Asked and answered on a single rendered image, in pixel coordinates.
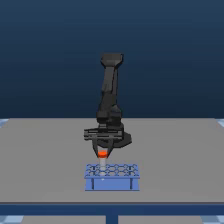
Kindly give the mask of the clear tube with orange cap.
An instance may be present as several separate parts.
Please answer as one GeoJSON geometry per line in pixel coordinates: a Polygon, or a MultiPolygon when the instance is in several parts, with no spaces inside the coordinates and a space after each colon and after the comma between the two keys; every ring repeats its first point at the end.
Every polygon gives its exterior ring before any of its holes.
{"type": "Polygon", "coordinates": [[[99,150],[98,151],[99,165],[100,165],[100,175],[104,176],[106,171],[106,162],[107,162],[107,151],[99,150]]]}

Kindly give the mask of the blue tube rack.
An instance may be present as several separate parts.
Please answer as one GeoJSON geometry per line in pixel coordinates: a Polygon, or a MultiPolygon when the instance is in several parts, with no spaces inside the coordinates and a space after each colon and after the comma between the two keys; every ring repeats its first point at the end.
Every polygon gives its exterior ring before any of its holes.
{"type": "Polygon", "coordinates": [[[140,173],[137,164],[87,164],[84,179],[86,191],[138,191],[140,173]]]}

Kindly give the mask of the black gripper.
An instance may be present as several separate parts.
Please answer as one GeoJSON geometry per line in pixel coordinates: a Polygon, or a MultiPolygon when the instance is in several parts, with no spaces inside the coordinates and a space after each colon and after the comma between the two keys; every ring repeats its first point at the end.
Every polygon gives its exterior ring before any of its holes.
{"type": "MultiPolygon", "coordinates": [[[[92,140],[92,147],[93,150],[98,156],[98,143],[97,140],[107,140],[107,139],[115,139],[115,140],[122,140],[124,136],[124,131],[122,129],[100,129],[100,128],[93,128],[93,129],[85,129],[84,130],[84,139],[85,140],[92,140]]],[[[107,145],[107,157],[110,156],[113,148],[114,148],[114,140],[108,140],[107,145]]]]}

